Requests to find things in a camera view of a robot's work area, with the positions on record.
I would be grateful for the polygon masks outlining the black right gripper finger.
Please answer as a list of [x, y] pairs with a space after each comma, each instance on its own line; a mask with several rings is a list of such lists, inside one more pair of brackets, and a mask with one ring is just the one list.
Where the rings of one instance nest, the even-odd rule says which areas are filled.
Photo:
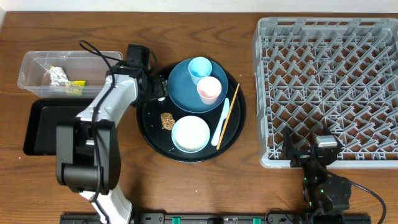
[[329, 127], [324, 126], [323, 133], [324, 140], [322, 140], [322, 146], [342, 146], [340, 140], [332, 134]]
[[285, 159], [290, 159], [294, 151], [294, 144], [290, 136], [288, 127], [284, 127], [282, 134], [284, 137], [284, 141], [282, 144], [282, 154]]

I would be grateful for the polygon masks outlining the brown cookie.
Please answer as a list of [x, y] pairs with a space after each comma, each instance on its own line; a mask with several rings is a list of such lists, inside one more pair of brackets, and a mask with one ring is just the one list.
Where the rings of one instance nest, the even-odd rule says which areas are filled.
[[172, 113], [162, 113], [160, 115], [162, 127], [166, 130], [171, 131], [174, 127], [175, 120]]

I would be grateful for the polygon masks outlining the light blue bowl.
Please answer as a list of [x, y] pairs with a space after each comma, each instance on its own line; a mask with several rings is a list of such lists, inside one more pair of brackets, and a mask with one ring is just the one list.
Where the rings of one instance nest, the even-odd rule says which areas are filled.
[[185, 116], [174, 124], [171, 137], [177, 149], [192, 154], [201, 151], [208, 144], [210, 128], [197, 116]]

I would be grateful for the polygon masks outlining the foil snack wrapper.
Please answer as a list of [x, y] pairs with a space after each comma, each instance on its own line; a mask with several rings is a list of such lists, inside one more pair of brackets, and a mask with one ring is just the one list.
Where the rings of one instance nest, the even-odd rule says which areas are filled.
[[55, 91], [66, 93], [67, 95], [82, 95], [85, 87], [85, 80], [69, 80], [67, 74], [62, 67], [51, 66], [47, 72], [50, 77], [49, 86], [54, 88]]

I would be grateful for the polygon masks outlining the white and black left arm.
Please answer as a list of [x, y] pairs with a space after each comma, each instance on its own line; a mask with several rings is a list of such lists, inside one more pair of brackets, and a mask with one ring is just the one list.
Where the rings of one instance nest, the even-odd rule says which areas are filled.
[[167, 81], [154, 75], [153, 51], [130, 44], [127, 57], [108, 65], [105, 84], [90, 105], [56, 127], [56, 177], [92, 204], [100, 223], [134, 223], [133, 205], [118, 182], [117, 127], [130, 106], [166, 97]]

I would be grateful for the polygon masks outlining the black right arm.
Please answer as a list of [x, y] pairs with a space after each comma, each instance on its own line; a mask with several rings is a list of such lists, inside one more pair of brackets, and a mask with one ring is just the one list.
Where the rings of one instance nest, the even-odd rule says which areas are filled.
[[303, 169], [303, 197], [310, 204], [297, 223], [344, 223], [343, 211], [349, 209], [351, 185], [342, 177], [331, 176], [327, 166], [334, 163], [343, 147], [328, 128], [315, 137], [309, 150], [294, 146], [289, 129], [282, 130], [282, 154], [293, 168]]

